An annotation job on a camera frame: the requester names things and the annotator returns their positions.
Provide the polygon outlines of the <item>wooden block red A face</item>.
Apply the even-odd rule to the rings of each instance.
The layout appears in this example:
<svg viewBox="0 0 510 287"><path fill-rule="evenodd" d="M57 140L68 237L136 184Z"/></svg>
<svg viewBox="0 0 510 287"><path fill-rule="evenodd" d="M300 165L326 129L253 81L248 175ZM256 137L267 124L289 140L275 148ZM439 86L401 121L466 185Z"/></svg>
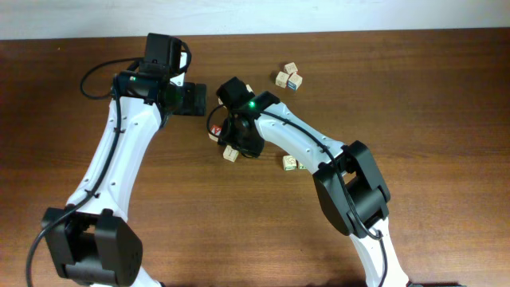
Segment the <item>wooden block red A face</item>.
<svg viewBox="0 0 510 287"><path fill-rule="evenodd" d="M222 132L222 127L218 126L216 124L213 124L210 127L210 132L208 133L208 136L210 137L211 140L218 142L221 132Z"/></svg>

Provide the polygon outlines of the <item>wooden block letter J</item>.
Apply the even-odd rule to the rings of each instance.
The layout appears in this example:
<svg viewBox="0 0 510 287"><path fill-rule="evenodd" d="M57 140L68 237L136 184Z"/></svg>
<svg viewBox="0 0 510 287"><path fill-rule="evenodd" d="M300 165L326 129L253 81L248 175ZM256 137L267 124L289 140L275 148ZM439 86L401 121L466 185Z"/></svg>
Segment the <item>wooden block letter J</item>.
<svg viewBox="0 0 510 287"><path fill-rule="evenodd" d="M239 151L231 147L230 145L227 145L223 154L223 158L234 163L239 156Z"/></svg>

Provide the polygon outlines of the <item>wooden block number 9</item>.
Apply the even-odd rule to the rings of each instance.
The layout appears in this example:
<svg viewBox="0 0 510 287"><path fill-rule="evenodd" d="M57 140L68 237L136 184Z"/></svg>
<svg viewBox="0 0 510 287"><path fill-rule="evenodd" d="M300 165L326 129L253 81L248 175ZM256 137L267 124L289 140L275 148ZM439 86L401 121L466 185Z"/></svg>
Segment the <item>wooden block number 9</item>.
<svg viewBox="0 0 510 287"><path fill-rule="evenodd" d="M297 169L297 161L291 155L284 155L282 158L282 165L285 171L291 171Z"/></svg>

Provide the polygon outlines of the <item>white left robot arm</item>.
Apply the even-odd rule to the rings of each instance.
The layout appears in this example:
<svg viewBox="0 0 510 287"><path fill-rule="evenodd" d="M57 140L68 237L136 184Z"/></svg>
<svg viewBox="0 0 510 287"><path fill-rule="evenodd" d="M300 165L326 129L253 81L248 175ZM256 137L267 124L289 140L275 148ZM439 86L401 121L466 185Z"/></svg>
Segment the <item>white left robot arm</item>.
<svg viewBox="0 0 510 287"><path fill-rule="evenodd" d="M57 274L84 286L159 286L142 267L128 225L132 188L149 143L170 116L202 116L206 85L124 71L112 83L108 122L84 178L41 220Z"/></svg>

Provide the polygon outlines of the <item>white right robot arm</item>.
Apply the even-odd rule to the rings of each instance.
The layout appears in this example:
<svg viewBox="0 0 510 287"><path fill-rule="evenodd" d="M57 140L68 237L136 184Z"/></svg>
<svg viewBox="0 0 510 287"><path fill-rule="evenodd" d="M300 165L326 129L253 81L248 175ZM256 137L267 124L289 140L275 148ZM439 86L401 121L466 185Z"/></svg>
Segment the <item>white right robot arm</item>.
<svg viewBox="0 0 510 287"><path fill-rule="evenodd" d="M296 117L269 92L219 90L228 116L220 141L257 158L265 143L277 145L312 174L327 220L348 236L369 286L409 286L389 232L389 189L368 147L333 140Z"/></svg>

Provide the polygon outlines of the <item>wooden block beside cluster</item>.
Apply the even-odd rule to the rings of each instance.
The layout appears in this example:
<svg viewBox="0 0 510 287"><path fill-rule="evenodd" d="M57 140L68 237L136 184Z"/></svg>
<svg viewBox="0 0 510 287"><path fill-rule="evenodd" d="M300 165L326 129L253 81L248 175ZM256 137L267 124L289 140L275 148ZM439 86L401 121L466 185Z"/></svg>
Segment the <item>wooden block beside cluster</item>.
<svg viewBox="0 0 510 287"><path fill-rule="evenodd" d="M275 78L275 85L281 88L286 88L288 84L288 79L290 78L290 75L280 71Z"/></svg>

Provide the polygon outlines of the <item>wooden block blue side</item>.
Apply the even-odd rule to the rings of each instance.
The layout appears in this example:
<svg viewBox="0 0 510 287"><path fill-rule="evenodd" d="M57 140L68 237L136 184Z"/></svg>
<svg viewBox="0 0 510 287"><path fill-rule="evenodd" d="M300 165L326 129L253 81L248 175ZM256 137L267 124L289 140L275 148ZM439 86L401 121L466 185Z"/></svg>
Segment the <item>wooden block blue side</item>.
<svg viewBox="0 0 510 287"><path fill-rule="evenodd" d="M290 89L296 91L302 85L302 82L303 82L303 77L300 76L298 73L293 73L288 78L287 86Z"/></svg>

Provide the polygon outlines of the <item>wooden block top of cluster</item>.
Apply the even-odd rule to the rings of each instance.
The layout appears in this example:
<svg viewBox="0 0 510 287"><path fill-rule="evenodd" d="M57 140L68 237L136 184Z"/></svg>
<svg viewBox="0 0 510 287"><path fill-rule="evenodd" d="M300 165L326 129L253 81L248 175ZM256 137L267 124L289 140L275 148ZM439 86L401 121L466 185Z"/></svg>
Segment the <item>wooden block top of cluster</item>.
<svg viewBox="0 0 510 287"><path fill-rule="evenodd" d="M297 68L295 62L290 62L284 65L284 72L287 73L288 75L292 75L294 73L297 73L298 71L299 69Z"/></svg>

